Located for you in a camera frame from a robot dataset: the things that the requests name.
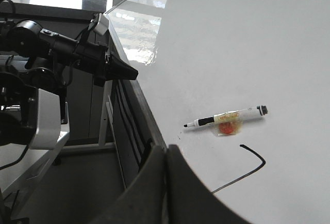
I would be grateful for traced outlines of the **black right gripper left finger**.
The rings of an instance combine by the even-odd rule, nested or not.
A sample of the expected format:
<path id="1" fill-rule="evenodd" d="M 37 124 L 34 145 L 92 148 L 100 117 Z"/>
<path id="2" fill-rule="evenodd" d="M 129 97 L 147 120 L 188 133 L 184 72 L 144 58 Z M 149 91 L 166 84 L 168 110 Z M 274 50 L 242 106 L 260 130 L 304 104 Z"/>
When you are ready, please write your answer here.
<path id="1" fill-rule="evenodd" d="M 124 193 L 91 223 L 162 223 L 165 152 L 153 146 L 146 162 Z"/>

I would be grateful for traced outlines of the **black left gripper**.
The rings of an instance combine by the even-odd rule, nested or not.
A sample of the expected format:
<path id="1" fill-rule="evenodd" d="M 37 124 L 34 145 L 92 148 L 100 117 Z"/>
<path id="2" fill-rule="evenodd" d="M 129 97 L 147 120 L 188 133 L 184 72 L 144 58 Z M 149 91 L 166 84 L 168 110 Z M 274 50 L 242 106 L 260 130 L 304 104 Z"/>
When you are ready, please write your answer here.
<path id="1" fill-rule="evenodd" d="M 81 60 L 79 68 L 93 74 L 97 86 L 114 79 L 135 80 L 139 73 L 115 55 L 109 56 L 107 46 L 79 42 L 74 54 Z"/>

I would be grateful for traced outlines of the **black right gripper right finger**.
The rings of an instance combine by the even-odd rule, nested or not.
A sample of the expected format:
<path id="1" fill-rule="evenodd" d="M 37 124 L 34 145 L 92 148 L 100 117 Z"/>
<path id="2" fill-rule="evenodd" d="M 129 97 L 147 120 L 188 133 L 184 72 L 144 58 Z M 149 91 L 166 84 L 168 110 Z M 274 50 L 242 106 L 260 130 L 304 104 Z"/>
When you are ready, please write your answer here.
<path id="1" fill-rule="evenodd" d="M 169 223 L 248 223 L 195 175 L 177 145 L 166 152 Z"/>

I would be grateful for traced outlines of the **silver grey robot base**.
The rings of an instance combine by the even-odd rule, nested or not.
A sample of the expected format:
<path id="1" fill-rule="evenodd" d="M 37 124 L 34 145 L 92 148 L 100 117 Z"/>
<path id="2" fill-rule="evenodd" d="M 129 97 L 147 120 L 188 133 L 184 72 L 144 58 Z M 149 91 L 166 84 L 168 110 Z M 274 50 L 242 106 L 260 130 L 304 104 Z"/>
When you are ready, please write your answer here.
<path id="1" fill-rule="evenodd" d="M 54 150 L 61 126 L 67 123 L 68 104 L 58 95 L 25 84 L 14 73 L 1 72 L 1 146 Z"/>

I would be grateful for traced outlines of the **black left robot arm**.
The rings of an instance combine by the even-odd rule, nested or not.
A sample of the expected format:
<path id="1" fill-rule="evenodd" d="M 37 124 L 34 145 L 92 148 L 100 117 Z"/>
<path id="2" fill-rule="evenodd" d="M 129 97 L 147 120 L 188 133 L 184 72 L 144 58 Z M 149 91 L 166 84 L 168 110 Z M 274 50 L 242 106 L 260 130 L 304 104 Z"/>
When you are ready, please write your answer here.
<path id="1" fill-rule="evenodd" d="M 15 22 L 4 17 L 1 21 L 1 51 L 16 52 L 29 58 L 52 58 L 56 63 L 72 65 L 93 74 L 99 86 L 114 79 L 135 80 L 138 70 L 110 52 L 108 46 L 88 41 L 91 32 L 104 35 L 108 24 L 102 13 L 96 13 L 90 24 L 72 39 L 32 20 Z"/>

